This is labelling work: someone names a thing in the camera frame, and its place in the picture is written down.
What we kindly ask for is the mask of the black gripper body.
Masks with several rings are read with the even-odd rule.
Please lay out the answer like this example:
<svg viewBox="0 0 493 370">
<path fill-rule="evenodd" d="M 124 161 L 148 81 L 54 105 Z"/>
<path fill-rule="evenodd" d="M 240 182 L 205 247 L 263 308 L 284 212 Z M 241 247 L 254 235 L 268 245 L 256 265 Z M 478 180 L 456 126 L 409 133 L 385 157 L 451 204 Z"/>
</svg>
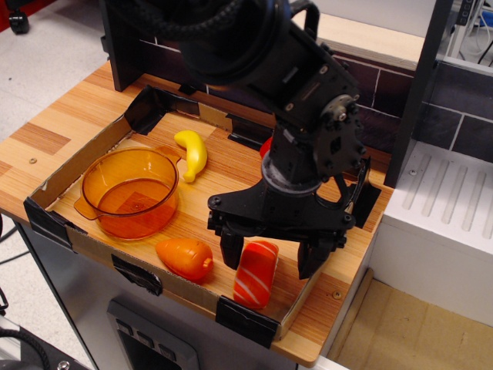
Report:
<svg viewBox="0 0 493 370">
<path fill-rule="evenodd" d="M 250 188 L 221 193 L 208 199 L 207 227 L 220 237 L 228 227 L 246 237 L 283 241 L 325 240 L 331 250 L 343 247 L 355 224 L 347 212 L 355 190 L 342 173 L 333 175 L 340 196 L 330 201 L 318 194 L 330 178 L 319 175 L 307 161 L 264 161 L 261 180 Z"/>
</svg>

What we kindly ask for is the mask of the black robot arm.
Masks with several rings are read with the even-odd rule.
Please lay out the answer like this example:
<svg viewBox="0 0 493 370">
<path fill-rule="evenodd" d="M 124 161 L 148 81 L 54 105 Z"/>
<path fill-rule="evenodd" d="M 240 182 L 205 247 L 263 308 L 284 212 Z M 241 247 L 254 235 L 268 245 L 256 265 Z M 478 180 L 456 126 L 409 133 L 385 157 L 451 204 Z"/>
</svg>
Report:
<svg viewBox="0 0 493 370">
<path fill-rule="evenodd" d="M 355 79 L 317 42 L 309 1 L 109 1 L 126 24 L 176 42 L 189 73 L 234 88 L 275 116 L 253 187 L 211 196 L 208 227 L 225 264 L 237 268 L 246 237 L 299 243 L 300 278 L 346 242 L 356 190 L 344 172 L 364 166 Z"/>
</svg>

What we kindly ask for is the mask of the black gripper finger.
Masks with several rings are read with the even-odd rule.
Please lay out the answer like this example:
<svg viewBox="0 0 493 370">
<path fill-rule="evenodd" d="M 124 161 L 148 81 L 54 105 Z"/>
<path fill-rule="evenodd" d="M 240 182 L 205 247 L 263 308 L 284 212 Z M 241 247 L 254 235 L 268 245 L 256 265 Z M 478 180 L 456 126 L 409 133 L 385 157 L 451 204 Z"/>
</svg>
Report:
<svg viewBox="0 0 493 370">
<path fill-rule="evenodd" d="M 308 279 L 325 263 L 331 253 L 328 240 L 309 240 L 300 242 L 297 252 L 299 279 Z"/>
<path fill-rule="evenodd" d="M 243 251 L 244 236 L 224 227 L 220 235 L 220 247 L 223 262 L 226 266 L 236 270 L 240 264 Z"/>
</svg>

